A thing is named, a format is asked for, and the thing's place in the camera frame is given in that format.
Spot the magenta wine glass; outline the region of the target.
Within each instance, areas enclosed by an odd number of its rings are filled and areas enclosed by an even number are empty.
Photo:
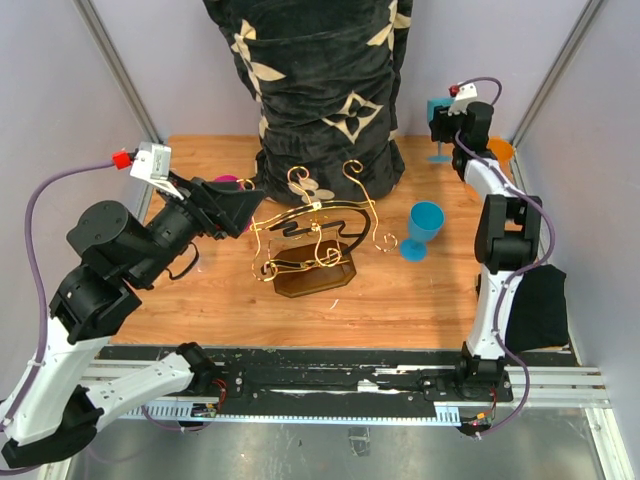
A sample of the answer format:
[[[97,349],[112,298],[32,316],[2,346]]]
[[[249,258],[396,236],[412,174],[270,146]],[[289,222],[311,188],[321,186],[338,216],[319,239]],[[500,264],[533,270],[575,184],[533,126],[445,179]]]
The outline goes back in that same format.
[[[229,183],[234,184],[237,190],[243,190],[240,179],[233,175],[222,175],[213,180],[214,183]]]

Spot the blue wine glass front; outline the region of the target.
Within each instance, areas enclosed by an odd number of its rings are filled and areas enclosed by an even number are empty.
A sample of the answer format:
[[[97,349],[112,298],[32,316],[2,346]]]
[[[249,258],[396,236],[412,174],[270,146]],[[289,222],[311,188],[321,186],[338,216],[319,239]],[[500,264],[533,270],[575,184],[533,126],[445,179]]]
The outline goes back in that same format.
[[[442,114],[446,113],[453,104],[451,97],[438,97],[427,101],[427,121],[431,132],[431,140],[436,143],[437,151],[427,160],[431,163],[445,163],[449,156],[443,152],[443,126]]]

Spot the blue wine glass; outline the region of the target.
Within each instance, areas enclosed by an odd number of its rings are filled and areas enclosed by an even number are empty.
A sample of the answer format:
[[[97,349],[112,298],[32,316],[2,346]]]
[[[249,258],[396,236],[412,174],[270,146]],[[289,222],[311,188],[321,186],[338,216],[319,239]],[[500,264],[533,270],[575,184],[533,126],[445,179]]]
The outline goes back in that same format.
[[[430,201],[414,204],[408,217],[408,237],[400,244],[401,256],[410,262],[424,260],[428,253],[427,244],[440,232],[445,223],[441,207]]]
[[[427,121],[431,132],[431,140],[436,143],[437,151],[427,160],[431,163],[445,163],[449,156],[443,152],[443,126],[442,114],[446,113],[453,104],[451,97],[438,97],[427,101]]]

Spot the orange wine glass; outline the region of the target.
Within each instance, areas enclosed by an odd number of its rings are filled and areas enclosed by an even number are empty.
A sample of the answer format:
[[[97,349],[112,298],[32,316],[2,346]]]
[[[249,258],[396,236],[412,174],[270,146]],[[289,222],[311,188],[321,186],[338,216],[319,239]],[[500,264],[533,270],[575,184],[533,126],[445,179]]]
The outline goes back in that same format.
[[[513,146],[500,137],[490,137],[487,146],[495,155],[501,167],[506,169],[514,157]]]

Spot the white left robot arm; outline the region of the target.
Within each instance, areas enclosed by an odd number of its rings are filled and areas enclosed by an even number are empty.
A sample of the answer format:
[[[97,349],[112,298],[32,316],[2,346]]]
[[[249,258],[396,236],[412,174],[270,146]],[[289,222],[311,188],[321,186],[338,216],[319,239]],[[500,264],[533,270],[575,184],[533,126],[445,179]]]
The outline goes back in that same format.
[[[240,236],[263,200],[260,190],[200,178],[171,179],[162,210],[140,223],[116,201],[89,207],[68,233],[80,264],[49,307],[47,338],[16,391],[1,406],[2,456],[20,472],[74,456],[107,425],[159,397],[222,388],[221,367],[196,343],[132,374],[85,386],[97,353],[141,304],[171,263],[201,236]]]

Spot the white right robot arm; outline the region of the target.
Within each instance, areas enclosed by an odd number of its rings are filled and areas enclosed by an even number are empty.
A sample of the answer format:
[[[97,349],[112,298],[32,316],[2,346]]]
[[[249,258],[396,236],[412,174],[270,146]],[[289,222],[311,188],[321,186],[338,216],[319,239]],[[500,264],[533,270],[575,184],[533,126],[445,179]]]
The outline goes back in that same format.
[[[495,398],[504,387],[511,306],[539,245],[541,201],[527,197],[503,172],[489,147],[492,105],[451,99],[428,108],[431,138],[453,145],[452,167],[483,200],[474,255],[481,265],[478,306],[449,388],[465,400]]]

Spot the black floral plush blanket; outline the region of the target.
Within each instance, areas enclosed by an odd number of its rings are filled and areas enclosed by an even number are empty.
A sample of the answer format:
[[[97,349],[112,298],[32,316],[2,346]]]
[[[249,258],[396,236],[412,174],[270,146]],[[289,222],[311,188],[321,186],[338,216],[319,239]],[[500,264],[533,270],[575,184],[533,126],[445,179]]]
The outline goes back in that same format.
[[[409,1],[208,1],[260,108],[254,184],[268,200],[381,199],[405,164],[395,137]]]

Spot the black cloth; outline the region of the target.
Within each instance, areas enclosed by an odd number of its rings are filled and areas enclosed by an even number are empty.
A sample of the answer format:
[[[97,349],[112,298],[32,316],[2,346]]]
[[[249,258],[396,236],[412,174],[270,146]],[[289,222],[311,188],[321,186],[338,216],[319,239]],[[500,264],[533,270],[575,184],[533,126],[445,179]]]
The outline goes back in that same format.
[[[543,265],[524,274],[511,306],[506,347],[513,353],[569,343],[566,273]]]

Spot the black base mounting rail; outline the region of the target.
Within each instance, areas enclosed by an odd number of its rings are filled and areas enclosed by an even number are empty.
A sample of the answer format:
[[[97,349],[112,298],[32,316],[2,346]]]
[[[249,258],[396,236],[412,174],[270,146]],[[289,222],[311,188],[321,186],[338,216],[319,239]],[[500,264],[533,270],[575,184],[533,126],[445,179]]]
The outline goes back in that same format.
[[[157,400],[191,402],[190,422],[409,421],[439,403],[510,402],[502,360],[454,351],[107,346],[85,374],[120,416]]]

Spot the aluminium frame post right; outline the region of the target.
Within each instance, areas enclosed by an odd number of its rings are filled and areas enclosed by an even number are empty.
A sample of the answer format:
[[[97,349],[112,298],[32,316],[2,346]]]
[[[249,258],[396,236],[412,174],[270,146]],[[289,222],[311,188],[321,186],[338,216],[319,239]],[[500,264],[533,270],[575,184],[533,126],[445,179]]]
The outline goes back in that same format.
[[[583,43],[588,31],[606,4],[607,1],[605,0],[588,0],[585,3],[583,9],[571,27],[567,38],[554,58],[541,85],[527,107],[524,116],[519,122],[515,133],[511,138],[511,145],[513,147],[518,148],[525,139],[528,131],[539,116],[540,111],[551,96],[558,82],[561,80],[564,72]]]

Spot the aluminium frame post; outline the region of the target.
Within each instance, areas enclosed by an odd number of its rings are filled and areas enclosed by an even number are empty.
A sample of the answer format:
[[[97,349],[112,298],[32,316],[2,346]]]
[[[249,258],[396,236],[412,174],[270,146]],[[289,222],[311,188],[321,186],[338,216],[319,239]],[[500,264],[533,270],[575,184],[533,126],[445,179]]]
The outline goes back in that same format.
[[[73,4],[87,26],[143,132],[151,141],[163,144],[164,140],[145,107],[94,3],[90,0],[73,0]]]
[[[567,38],[554,58],[541,85],[527,107],[524,116],[519,122],[515,133],[511,138],[511,145],[513,147],[518,148],[525,139],[528,131],[539,116],[540,111],[551,96],[558,82],[561,80],[564,72],[583,43],[588,31],[606,4],[607,1],[605,0],[588,0],[585,3],[583,9],[571,27]]]

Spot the aluminium frame post left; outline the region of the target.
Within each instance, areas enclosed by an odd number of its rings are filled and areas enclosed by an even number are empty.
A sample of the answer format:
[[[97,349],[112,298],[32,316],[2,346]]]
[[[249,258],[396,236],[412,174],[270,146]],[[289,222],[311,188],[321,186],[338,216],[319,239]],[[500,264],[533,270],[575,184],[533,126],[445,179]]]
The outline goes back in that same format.
[[[94,3],[90,0],[73,0],[73,4],[87,26],[143,132],[151,141],[163,144],[164,140],[145,107]]]

